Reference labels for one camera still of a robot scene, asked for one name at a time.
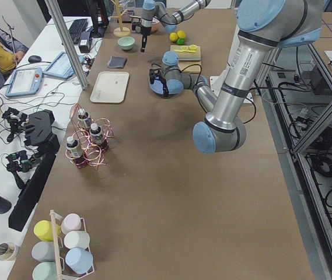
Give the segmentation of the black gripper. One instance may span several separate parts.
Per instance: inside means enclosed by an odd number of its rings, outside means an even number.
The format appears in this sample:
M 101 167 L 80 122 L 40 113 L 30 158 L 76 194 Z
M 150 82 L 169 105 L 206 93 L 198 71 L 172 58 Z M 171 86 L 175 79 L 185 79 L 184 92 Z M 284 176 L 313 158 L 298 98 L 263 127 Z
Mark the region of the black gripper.
M 165 79 L 160 68 L 154 68 L 149 70 L 149 84 L 153 86 L 154 84 L 160 84 L 163 88 L 163 97 L 169 97 L 169 91 L 165 85 Z
M 131 28 L 132 31 L 135 31 L 136 33 L 142 34 L 142 40 L 141 40 L 141 49 L 144 48 L 146 49 L 146 44 L 147 44 L 147 39 L 148 36 L 151 34 L 152 31 L 152 25 L 148 26 L 143 26 L 140 21 L 132 21 L 131 23 Z

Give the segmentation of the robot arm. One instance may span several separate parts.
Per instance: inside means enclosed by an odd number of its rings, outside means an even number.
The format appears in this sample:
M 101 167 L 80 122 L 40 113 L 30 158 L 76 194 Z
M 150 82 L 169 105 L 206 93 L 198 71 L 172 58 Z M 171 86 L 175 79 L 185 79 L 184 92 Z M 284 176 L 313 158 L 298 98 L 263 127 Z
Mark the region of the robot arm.
M 147 38 L 151 35 L 152 21 L 154 18 L 161 23 L 168 33 L 174 32 L 176 26 L 192 17 L 197 11 L 206 8 L 210 4 L 210 0 L 195 0 L 191 1 L 185 7 L 168 14 L 166 7 L 162 2 L 156 1 L 144 1 L 142 6 L 142 15 L 137 24 L 133 24 L 133 27 L 138 26 L 140 33 L 142 34 L 141 52 L 145 52 Z
M 150 70 L 150 81 L 161 82 L 164 96 L 193 91 L 207 112 L 193 128 L 193 141 L 200 152 L 236 150 L 246 139 L 238 112 L 266 55 L 275 48 L 316 41 L 322 13 L 322 1 L 242 1 L 236 13 L 239 45 L 218 93 L 203 76 L 182 72 L 174 51 L 164 53 L 161 66 Z

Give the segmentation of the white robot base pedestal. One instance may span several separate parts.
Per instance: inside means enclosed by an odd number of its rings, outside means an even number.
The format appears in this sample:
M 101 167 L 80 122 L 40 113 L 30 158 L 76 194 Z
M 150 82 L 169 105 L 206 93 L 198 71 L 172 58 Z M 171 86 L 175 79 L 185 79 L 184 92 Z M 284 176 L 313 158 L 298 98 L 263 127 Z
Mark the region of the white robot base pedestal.
M 220 92 L 228 92 L 243 99 L 247 97 L 260 60 L 258 49 L 254 47 L 252 41 L 235 35 L 226 69 L 215 82 L 211 82 L 211 89 L 216 97 Z

